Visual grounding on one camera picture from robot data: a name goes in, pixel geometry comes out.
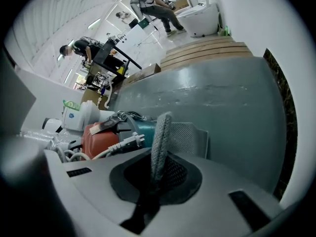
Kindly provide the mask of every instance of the teal object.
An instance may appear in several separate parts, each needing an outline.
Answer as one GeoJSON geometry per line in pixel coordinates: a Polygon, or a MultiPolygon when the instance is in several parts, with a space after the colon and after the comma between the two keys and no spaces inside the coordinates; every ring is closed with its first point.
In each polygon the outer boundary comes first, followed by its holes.
{"type": "Polygon", "coordinates": [[[151,148],[154,141],[156,122],[139,119],[135,120],[135,123],[139,130],[138,134],[145,135],[144,147],[151,148]]]}

